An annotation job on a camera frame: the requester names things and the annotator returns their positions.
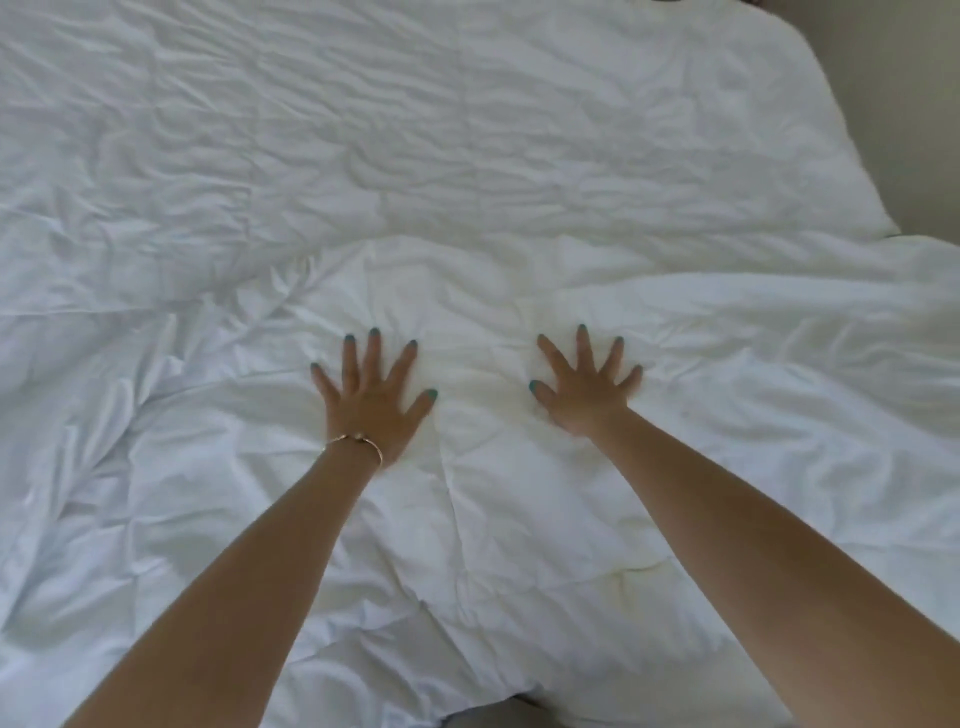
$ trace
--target wrinkled fabric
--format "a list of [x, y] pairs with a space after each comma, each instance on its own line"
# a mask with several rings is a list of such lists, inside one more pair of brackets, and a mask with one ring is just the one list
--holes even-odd
[[895, 237], [815, 60], [732, 0], [52, 0], [0, 26], [0, 722], [55, 726], [308, 467], [307, 364], [440, 390], [265, 717], [789, 716], [642, 505], [546, 421], [632, 406], [960, 634], [960, 250]]

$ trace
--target bed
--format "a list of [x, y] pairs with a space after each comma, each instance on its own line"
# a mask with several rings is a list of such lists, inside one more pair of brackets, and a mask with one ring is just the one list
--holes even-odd
[[633, 407], [960, 634], [960, 250], [898, 234], [803, 40], [733, 0], [66, 0], [0, 24], [0, 723], [59, 725], [420, 341], [264, 725], [789, 714], [526, 382]]

